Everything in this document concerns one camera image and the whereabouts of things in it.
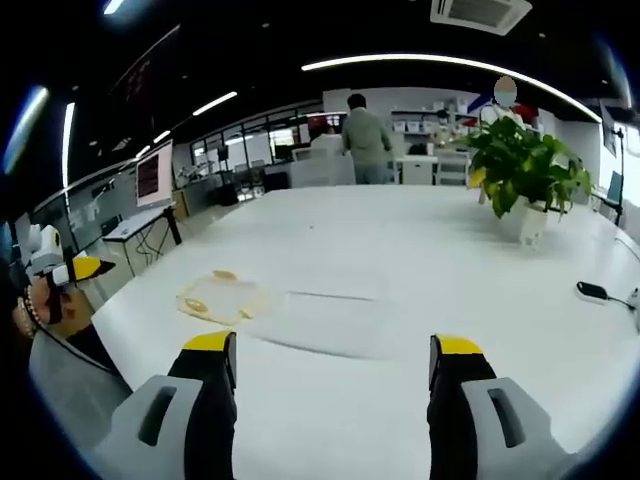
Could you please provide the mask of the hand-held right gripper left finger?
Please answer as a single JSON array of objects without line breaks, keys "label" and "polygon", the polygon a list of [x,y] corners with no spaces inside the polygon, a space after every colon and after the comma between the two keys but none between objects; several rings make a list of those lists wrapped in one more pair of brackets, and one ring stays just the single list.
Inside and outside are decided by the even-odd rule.
[{"label": "hand-held right gripper left finger", "polygon": [[237,420],[236,333],[185,343],[169,373],[154,375],[113,412],[92,450],[100,479],[232,479]]}]

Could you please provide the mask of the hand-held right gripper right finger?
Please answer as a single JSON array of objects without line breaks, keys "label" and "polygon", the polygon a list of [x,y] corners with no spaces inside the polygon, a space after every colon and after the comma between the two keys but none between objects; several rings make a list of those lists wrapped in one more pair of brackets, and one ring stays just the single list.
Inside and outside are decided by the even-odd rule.
[{"label": "hand-held right gripper right finger", "polygon": [[462,337],[430,339],[426,418],[432,479],[563,479],[574,465],[548,413]]}]

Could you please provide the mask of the person's left hand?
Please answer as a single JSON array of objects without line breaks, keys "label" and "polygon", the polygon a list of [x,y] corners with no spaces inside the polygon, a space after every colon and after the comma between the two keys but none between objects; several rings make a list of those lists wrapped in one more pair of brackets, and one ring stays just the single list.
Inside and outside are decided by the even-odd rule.
[{"label": "person's left hand", "polygon": [[84,292],[74,286],[51,286],[46,278],[37,278],[25,289],[23,303],[37,327],[64,340],[91,325],[93,309]]}]

